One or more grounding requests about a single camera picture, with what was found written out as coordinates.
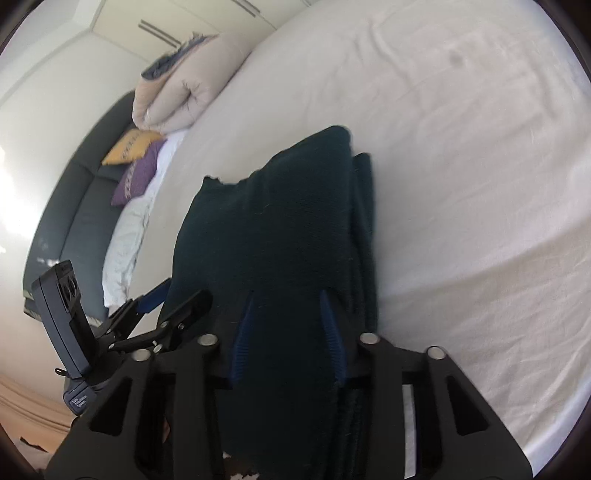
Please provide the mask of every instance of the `metal screw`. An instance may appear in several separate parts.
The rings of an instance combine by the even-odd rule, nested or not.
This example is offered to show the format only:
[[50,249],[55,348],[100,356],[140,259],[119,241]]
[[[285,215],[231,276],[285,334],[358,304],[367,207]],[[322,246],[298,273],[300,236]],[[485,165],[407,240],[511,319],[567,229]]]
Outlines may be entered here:
[[150,355],[151,354],[149,350],[140,348],[131,354],[131,358],[133,358],[136,362],[145,362],[148,358],[150,358]]
[[217,343],[217,337],[212,333],[206,333],[205,335],[201,335],[199,337],[199,345],[203,346],[212,346]]
[[379,342],[379,336],[372,332],[365,332],[359,335],[359,340],[366,345],[375,345]]
[[443,360],[447,356],[445,351],[438,346],[429,347],[427,350],[427,355],[434,360]]

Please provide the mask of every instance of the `white wall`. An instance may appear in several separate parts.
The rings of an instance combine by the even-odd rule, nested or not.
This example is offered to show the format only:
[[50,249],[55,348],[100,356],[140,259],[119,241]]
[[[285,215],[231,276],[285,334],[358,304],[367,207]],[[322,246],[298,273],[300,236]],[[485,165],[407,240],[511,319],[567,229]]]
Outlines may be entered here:
[[0,105],[0,373],[49,398],[61,399],[62,381],[53,372],[60,363],[42,324],[22,312],[28,249],[69,158],[145,66],[84,33]]
[[44,0],[0,55],[0,104],[27,75],[89,31],[103,0]]
[[0,56],[0,70],[56,28],[72,20],[78,0],[44,0],[21,24]]

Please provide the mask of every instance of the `gray sofa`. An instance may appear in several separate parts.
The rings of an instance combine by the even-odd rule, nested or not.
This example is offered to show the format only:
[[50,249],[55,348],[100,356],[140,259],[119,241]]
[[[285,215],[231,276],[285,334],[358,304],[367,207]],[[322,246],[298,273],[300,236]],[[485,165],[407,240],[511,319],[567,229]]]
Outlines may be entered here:
[[103,302],[105,255],[121,207],[111,197],[127,165],[102,166],[109,150],[134,127],[129,92],[99,120],[82,141],[57,182],[33,238],[22,279],[24,311],[40,320],[31,284],[54,262],[70,260],[91,325],[108,316]]

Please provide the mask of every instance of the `yellow pillow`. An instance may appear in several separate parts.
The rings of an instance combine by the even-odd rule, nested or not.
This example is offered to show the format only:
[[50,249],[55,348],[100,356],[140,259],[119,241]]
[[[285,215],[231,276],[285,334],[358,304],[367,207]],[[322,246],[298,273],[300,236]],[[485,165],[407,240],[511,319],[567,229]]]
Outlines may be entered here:
[[152,142],[164,137],[158,132],[133,129],[119,140],[102,161],[103,165],[132,163],[142,158]]

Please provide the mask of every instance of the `white bed sheet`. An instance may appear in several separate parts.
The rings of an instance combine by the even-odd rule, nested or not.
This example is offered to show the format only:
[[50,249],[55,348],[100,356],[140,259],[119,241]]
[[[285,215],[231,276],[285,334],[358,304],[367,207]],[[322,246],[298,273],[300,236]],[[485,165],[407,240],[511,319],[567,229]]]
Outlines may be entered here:
[[203,176],[332,124],[373,159],[380,332],[446,348],[537,472],[591,393],[591,86],[532,0],[324,0],[283,26],[187,134],[131,294],[171,274]]
[[141,197],[131,199],[125,205],[117,220],[103,264],[103,296],[109,314],[121,307],[129,298],[129,284],[154,200],[174,153],[187,131],[185,128],[167,136],[166,142],[158,152],[156,175]]

